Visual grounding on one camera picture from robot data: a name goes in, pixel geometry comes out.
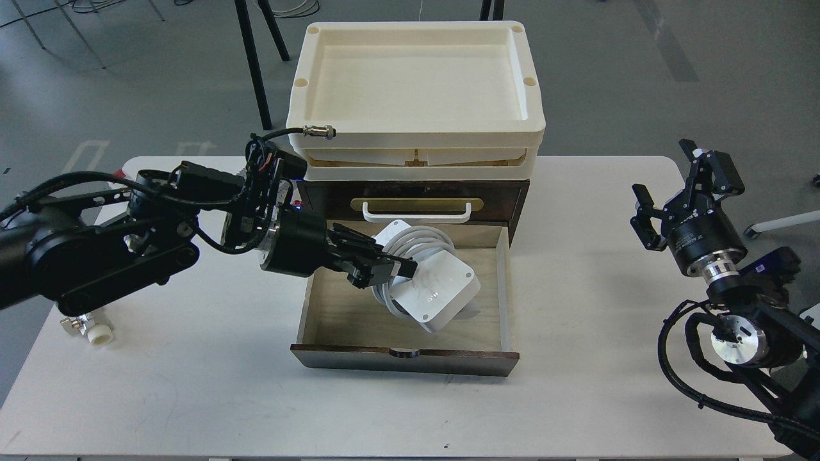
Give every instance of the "coiled cable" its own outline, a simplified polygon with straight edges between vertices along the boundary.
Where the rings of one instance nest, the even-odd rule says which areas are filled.
[[[387,242],[384,251],[399,258],[415,260],[414,256],[428,249],[443,249],[452,255],[456,253],[450,237],[443,231],[430,226],[411,226],[402,230]],[[409,319],[410,314],[390,296],[390,285],[393,279],[394,277],[390,277],[385,283],[374,285],[372,287],[373,296],[396,317]]]

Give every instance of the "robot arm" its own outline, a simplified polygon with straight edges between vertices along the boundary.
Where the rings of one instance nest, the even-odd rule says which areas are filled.
[[[650,250],[672,251],[684,276],[704,278],[708,300],[686,301],[664,322],[658,338],[658,360],[664,375],[698,405],[721,413],[765,422],[775,440],[807,459],[820,459],[820,331],[790,312],[785,285],[800,271],[800,260],[787,247],[738,268],[747,250],[721,210],[721,201],[744,191],[726,153],[704,152],[682,139],[691,167],[684,189],[663,208],[655,208],[644,185],[632,186],[637,197],[631,224]],[[652,219],[662,222],[658,233]],[[702,309],[701,313],[692,313]],[[769,413],[727,404],[689,387],[667,359],[669,331],[687,317],[686,343],[698,366],[718,380],[743,384]],[[701,349],[698,326],[712,329],[711,343],[727,370],[710,363]],[[802,367],[796,386],[788,386],[763,369]]]
[[[290,204],[292,180],[306,162],[270,139],[288,133],[332,137],[332,127],[252,135],[241,175],[191,162],[174,171],[142,170],[136,181],[96,172],[68,173],[23,194],[0,212],[0,308],[41,294],[77,317],[193,266],[195,235],[224,253],[262,249],[262,269],[307,277],[319,267],[347,272],[358,288],[391,276],[412,277],[413,260],[384,253],[371,237],[339,224],[329,230],[318,213]],[[56,199],[51,194],[90,181],[126,187]],[[82,222],[83,210],[128,202],[101,225]],[[199,228],[201,210],[226,212],[221,241]]]

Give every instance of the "wire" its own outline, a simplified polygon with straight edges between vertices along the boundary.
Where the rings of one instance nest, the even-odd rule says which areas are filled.
[[[305,132],[304,128],[283,128],[282,130],[272,131],[272,132],[268,133],[267,135],[261,136],[259,139],[261,139],[262,141],[268,141],[270,139],[278,138],[280,136],[292,135],[294,133],[304,133],[304,132]]]
[[[456,253],[449,236],[430,226],[411,226],[402,230],[387,242],[384,252],[399,258],[412,258],[428,249],[444,249],[452,254]],[[409,318],[410,315],[390,296],[390,285],[394,278],[392,276],[385,283],[374,285],[372,287],[373,296],[396,317]]]
[[[70,5],[70,4],[72,4],[74,1],[75,1],[75,0],[69,0],[68,2],[61,3],[61,4],[60,4],[60,6],[61,6],[61,7],[64,7],[65,5]],[[28,19],[28,18],[30,18],[30,17],[37,16],[37,15],[39,15],[39,14],[43,14],[43,13],[48,12],[48,11],[54,11],[54,10],[56,10],[56,9],[58,9],[58,7],[50,7],[50,8],[46,8],[45,10],[37,11],[36,13],[31,13],[30,15],[26,15],[26,16],[25,16],[25,19]],[[0,25],[0,29],[1,29],[1,28],[3,28],[3,27],[6,27],[7,25],[11,25],[11,24],[16,23],[17,21],[22,21],[22,20],[23,20],[23,18],[22,18],[22,17],[18,17],[18,18],[17,18],[17,19],[15,19],[15,20],[8,21],[7,23],[1,24],[1,25]]]
[[[259,6],[259,2],[255,2],[254,6],[261,11],[262,7]],[[319,4],[319,0],[303,0],[297,6],[287,9],[287,10],[273,10],[271,9],[271,13],[273,13],[274,17],[281,18],[281,19],[293,19],[299,17],[308,17],[315,15],[321,9],[321,5]]]
[[[19,215],[23,214],[24,212],[25,212],[25,210],[20,210],[19,212],[11,215],[11,217],[9,217],[7,220],[0,221],[0,224],[2,224],[2,228],[7,229],[9,227],[9,225],[11,225],[11,222],[14,221],[15,219],[17,219],[17,217]]]
[[[271,164],[271,159],[272,158],[273,158],[273,152],[268,153],[267,154],[267,159],[265,159],[265,162],[262,164],[261,167],[259,167],[259,172],[260,173],[265,171],[265,168],[267,168],[267,166]]]
[[[108,8],[116,5],[117,3],[123,3],[125,0],[104,0],[101,2],[95,2],[94,0],[89,0],[89,5],[87,7],[78,7],[77,2],[79,0],[74,0],[71,2],[71,10],[77,14],[88,14],[88,13],[96,13],[97,11],[102,10],[103,8]]]
[[[706,304],[708,304],[708,301],[696,303],[695,301],[687,299],[683,303],[680,303],[677,306],[677,308],[675,308],[675,310],[672,311],[672,314],[666,320],[663,321],[663,327],[661,328],[660,335],[658,335],[658,361],[660,362],[661,371],[663,371],[663,375],[683,395],[697,402],[699,408],[707,407],[715,411],[718,411],[719,413],[724,413],[729,416],[734,416],[736,418],[743,418],[756,422],[764,422],[771,426],[780,427],[781,429],[785,429],[787,431],[797,432],[812,440],[820,441],[820,432],[815,431],[812,427],[806,426],[800,421],[797,421],[793,418],[786,418],[782,416],[773,415],[771,413],[765,413],[753,409],[739,407],[737,405],[722,402],[721,400],[713,399],[712,397],[709,397],[708,395],[702,392],[698,392],[697,390],[686,384],[681,379],[681,377],[679,377],[675,373],[675,371],[672,369],[672,364],[669,362],[669,357],[667,355],[666,350],[669,332],[672,330],[672,327],[675,326],[675,324],[679,320],[681,320],[687,313],[690,313],[697,308],[703,308],[706,306]]]
[[[181,170],[182,170],[182,163],[177,165],[173,170],[171,170],[170,173],[168,173],[168,183],[169,184],[174,181],[174,175],[176,173],[178,173],[179,171],[181,171]]]
[[[18,197],[14,203],[0,212],[0,221],[5,220],[14,213],[28,207],[32,203],[37,202],[49,194],[53,194],[59,190],[68,189],[74,185],[87,184],[90,182],[112,182],[114,184],[127,185],[131,189],[148,194],[155,199],[164,200],[175,205],[182,205],[186,207],[220,207],[233,203],[233,199],[211,202],[197,202],[194,200],[178,199],[176,197],[171,197],[170,195],[165,195],[162,192],[157,192],[156,190],[136,181],[120,178],[109,173],[101,173],[99,171],[74,171],[64,175],[55,176],[33,188],[30,192]]]

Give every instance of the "black table leg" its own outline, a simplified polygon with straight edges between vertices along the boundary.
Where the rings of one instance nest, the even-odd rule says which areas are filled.
[[[256,44],[253,42],[251,20],[248,17],[248,4],[245,0],[234,0],[236,17],[239,19],[239,30],[242,31],[242,42],[245,45],[245,55],[248,57],[248,69],[251,72],[253,92],[256,94],[259,117],[262,119],[262,129],[272,130],[271,111],[267,107],[265,84],[262,82],[262,70],[259,69],[259,58],[256,53]]]
[[[271,4],[267,0],[258,0],[257,5],[259,5],[259,9],[262,10],[262,15],[265,16],[267,28],[271,31],[273,42],[276,43],[276,49],[279,50],[279,56],[282,58],[282,61],[290,61],[290,55],[285,46],[285,41],[282,39],[282,33],[279,31],[279,26],[276,25],[276,18],[273,16],[273,11],[271,11]]]

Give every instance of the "white cable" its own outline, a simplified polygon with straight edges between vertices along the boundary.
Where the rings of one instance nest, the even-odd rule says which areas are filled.
[[[385,253],[392,254],[399,258],[413,258],[417,254],[428,249],[444,249],[451,254],[456,253],[453,241],[443,231],[430,226],[411,226],[396,234],[387,245]],[[380,304],[387,307],[393,315],[399,318],[409,319],[410,315],[401,309],[390,296],[390,284],[393,277],[381,285],[372,287],[373,296]]]
[[[259,7],[258,2],[253,2],[253,5],[259,11],[262,10]],[[273,16],[280,17],[280,18],[289,18],[289,17],[293,17],[293,16],[301,16],[303,14],[308,13],[308,11],[311,11],[314,7],[318,7],[318,5],[319,5],[319,0],[313,0],[312,2],[311,2],[311,0],[303,0],[297,6],[295,6],[293,8],[290,8],[288,10],[273,10],[273,9],[271,9],[271,13],[273,13]]]

